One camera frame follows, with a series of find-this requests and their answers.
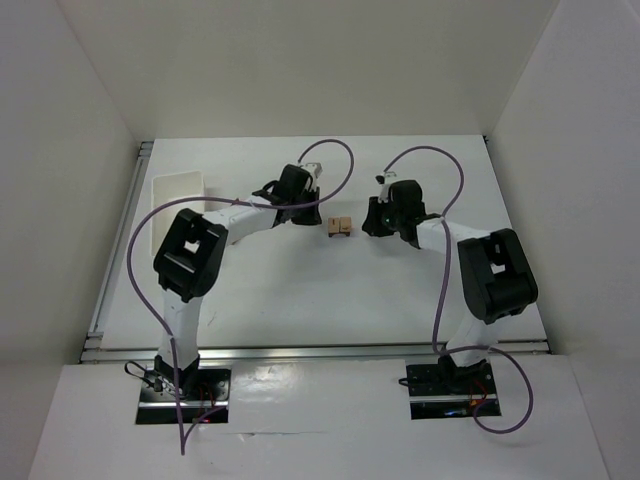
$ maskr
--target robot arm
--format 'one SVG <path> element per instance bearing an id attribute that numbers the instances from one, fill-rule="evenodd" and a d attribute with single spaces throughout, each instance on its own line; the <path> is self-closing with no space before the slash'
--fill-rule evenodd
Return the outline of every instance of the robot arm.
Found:
<path id="1" fill-rule="evenodd" d="M 394 181 L 393 172 L 376 179 L 381 193 L 370 197 L 362 229 L 374 237 L 398 232 L 415 248 L 444 254 L 442 219 L 426 213 L 420 185 L 415 180 Z M 522 313 L 538 297 L 527 258 L 511 229 L 488 232 L 452 222 L 447 225 L 452 237 L 452 270 L 461 273 L 452 277 L 460 280 L 450 288 L 462 288 L 467 308 L 446 348 L 494 345 L 507 317 Z M 468 368 L 483 362 L 486 355 L 486 351 L 470 350 L 453 353 L 451 359 L 455 367 Z"/>
<path id="2" fill-rule="evenodd" d="M 287 165 L 279 180 L 269 182 L 245 201 L 252 206 L 232 205 L 203 215 L 184 209 L 176 215 L 153 262 L 163 289 L 163 316 L 176 342 L 180 374 L 180 385 L 176 388 L 189 391 L 195 382 L 200 361 L 197 344 L 200 307 L 218 278 L 226 245 L 288 220 L 297 225 L 322 223 L 317 205 L 295 210 L 260 208 L 317 200 L 321 173 L 319 163 Z M 173 383 L 173 367 L 170 337 L 164 332 L 154 368 Z"/>

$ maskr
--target small brown box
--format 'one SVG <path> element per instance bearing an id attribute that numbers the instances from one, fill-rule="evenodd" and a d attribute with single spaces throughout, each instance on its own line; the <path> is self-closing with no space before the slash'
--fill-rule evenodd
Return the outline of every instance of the small brown box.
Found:
<path id="1" fill-rule="evenodd" d="M 351 217 L 330 217 L 329 236 L 346 235 L 351 236 Z"/>

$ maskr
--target gray wall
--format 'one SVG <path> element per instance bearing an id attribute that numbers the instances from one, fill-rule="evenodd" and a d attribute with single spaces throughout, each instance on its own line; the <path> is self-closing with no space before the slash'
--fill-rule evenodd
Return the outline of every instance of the gray wall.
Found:
<path id="1" fill-rule="evenodd" d="M 0 465 L 29 473 L 76 362 L 136 158 L 53 0 L 0 4 Z"/>
<path id="2" fill-rule="evenodd" d="M 489 144 L 614 480 L 640 467 L 638 12 L 561 0 Z"/>
<path id="3" fill-rule="evenodd" d="M 138 139 L 474 134 L 557 0 L 59 0 Z"/>

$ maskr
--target white wall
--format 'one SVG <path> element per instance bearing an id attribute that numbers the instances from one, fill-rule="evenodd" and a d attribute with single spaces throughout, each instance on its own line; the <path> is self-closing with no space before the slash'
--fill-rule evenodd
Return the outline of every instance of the white wall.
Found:
<path id="1" fill-rule="evenodd" d="M 561 0 L 489 144 L 614 480 L 640 468 L 639 7 Z"/>
<path id="2" fill-rule="evenodd" d="M 75 362 L 135 143 L 53 0 L 0 4 L 0 464 L 26 478 Z"/>
<path id="3" fill-rule="evenodd" d="M 557 0 L 59 0 L 138 139 L 477 134 Z"/>

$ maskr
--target white table surface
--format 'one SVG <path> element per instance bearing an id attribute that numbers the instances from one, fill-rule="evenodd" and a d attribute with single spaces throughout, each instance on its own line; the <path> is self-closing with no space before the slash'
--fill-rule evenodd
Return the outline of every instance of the white table surface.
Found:
<path id="1" fill-rule="evenodd" d="M 172 139 L 155 142 L 134 225 L 151 209 L 153 178 L 200 170 L 210 194 L 246 197 L 278 178 L 286 163 L 322 137 Z M 355 152 L 351 182 L 321 205 L 324 224 L 287 224 L 242 239 L 225 250 L 220 276 L 205 297 L 200 347 L 339 345 L 428 342 L 444 258 L 393 238 L 370 238 L 360 230 L 368 197 L 377 195 L 374 176 L 402 150 L 420 144 L 444 148 L 459 158 L 465 190 L 448 218 L 472 227 L 509 227 L 509 218 L 481 136 L 345 137 Z M 321 193 L 344 178 L 346 152 L 337 145 L 312 151 L 324 171 Z M 416 152 L 394 167 L 400 179 L 414 178 L 424 190 L 427 211 L 440 212 L 456 190 L 456 168 L 434 152 Z M 210 205 L 208 208 L 222 208 Z M 327 236 L 327 218 L 351 216 L 350 238 Z M 134 269 L 143 291 L 161 309 L 157 274 L 150 256 L 150 228 L 139 237 Z M 161 329 L 134 294 L 123 265 L 101 313 L 103 348 L 155 348 Z M 458 325 L 464 300 L 452 289 L 441 339 Z M 540 340 L 546 335 L 537 307 L 509 320 L 502 340 Z"/>
<path id="2" fill-rule="evenodd" d="M 122 365 L 67 366 L 30 479 L 606 480 L 568 360 L 519 359 L 535 408 L 502 436 L 471 419 L 411 421 L 402 360 L 236 364 L 229 423 L 198 427 L 184 458 L 177 426 L 134 424 L 140 382 Z M 526 390 L 510 363 L 492 363 L 503 417 L 484 421 L 506 427 Z"/>

